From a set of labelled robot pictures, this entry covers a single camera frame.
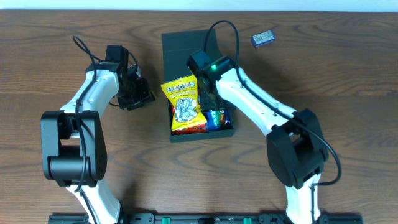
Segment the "blue Oreo cookie pack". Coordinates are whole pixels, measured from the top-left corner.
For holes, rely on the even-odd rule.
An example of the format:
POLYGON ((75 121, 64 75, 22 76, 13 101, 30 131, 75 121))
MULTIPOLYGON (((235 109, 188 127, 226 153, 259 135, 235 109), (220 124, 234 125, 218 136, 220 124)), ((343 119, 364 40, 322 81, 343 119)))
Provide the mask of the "blue Oreo cookie pack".
POLYGON ((218 131, 221 129, 219 111, 209 111, 206 113, 206 117, 208 131, 218 131))

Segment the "red green chocolate bar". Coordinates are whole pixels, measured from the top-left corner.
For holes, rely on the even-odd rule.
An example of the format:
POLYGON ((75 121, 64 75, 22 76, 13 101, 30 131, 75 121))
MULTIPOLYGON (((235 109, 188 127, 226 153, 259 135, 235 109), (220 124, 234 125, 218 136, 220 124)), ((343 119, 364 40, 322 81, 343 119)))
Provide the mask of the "red green chocolate bar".
POLYGON ((215 115, 216 115, 216 123, 218 126, 226 124, 226 114, 224 110, 215 111, 215 115))

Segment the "dark blue wafer bar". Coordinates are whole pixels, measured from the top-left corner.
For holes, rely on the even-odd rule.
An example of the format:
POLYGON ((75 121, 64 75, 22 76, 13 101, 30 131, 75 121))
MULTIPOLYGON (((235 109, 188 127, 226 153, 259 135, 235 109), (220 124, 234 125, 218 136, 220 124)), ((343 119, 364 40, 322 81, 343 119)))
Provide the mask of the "dark blue wafer bar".
POLYGON ((229 126, 231 124, 231 115, 228 110, 224 111, 224 125, 229 126))

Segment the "yellow Hacks candy bag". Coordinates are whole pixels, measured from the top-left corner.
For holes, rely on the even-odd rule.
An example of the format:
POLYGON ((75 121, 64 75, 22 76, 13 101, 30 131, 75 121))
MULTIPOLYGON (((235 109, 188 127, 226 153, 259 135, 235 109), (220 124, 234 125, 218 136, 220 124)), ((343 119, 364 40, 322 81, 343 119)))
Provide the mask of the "yellow Hacks candy bag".
POLYGON ((180 77, 161 84, 161 89, 172 104, 172 132, 204 130, 207 120, 198 102, 198 83, 194 75, 180 77))

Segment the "red snack bag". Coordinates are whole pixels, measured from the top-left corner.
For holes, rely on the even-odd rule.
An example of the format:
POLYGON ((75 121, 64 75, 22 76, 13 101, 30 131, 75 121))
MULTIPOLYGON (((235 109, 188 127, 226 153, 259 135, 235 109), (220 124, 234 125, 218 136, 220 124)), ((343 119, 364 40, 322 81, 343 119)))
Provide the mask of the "red snack bag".
POLYGON ((172 108, 172 134, 206 132, 207 120, 201 111, 197 91, 176 97, 172 108))

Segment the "dark green gift box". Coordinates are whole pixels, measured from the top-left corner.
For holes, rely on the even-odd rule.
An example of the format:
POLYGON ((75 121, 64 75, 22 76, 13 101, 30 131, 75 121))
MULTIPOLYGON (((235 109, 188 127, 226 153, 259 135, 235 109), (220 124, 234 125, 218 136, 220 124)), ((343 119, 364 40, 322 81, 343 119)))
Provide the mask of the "dark green gift box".
MULTIPOLYGON (((191 74, 191 71, 187 67, 187 60, 191 54, 203 48, 206 33, 206 30, 195 30, 162 34, 165 82, 191 74)), ((177 143, 231 137, 235 133, 234 116, 231 110, 227 113, 231 121, 227 129, 180 135, 170 133, 170 142, 177 143)))

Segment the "small blue candy box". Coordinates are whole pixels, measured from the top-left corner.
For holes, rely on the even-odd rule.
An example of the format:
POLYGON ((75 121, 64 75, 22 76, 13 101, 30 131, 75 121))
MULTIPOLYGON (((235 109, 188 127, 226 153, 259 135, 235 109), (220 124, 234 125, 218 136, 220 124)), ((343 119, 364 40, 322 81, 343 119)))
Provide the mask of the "small blue candy box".
POLYGON ((275 35, 272 30, 267 30, 251 37, 251 42, 254 47, 260 47, 273 41, 275 41, 275 35))

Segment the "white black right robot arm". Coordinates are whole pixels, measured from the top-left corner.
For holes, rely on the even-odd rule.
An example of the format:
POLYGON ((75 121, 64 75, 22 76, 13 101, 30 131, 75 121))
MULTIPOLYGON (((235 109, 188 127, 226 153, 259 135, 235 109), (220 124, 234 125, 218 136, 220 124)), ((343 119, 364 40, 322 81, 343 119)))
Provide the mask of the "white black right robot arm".
POLYGON ((277 101, 228 56, 212 60, 200 51, 189 57, 187 65, 211 96, 210 108, 227 101, 265 135, 269 167, 285 185, 290 221, 315 223, 320 217, 317 185, 329 157, 316 115, 277 101))

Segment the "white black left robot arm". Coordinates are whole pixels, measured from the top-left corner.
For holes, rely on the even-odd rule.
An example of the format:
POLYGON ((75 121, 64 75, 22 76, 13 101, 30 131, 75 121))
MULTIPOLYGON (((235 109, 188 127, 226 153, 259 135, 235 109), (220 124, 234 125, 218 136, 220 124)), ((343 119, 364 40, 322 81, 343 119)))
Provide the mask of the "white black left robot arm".
POLYGON ((108 163, 101 117, 112 98, 122 110, 154 99, 138 65, 107 61, 90 65, 75 96, 40 119, 44 176, 71 192, 86 211, 82 217, 51 216, 55 223, 137 223, 123 212, 105 179, 108 163))

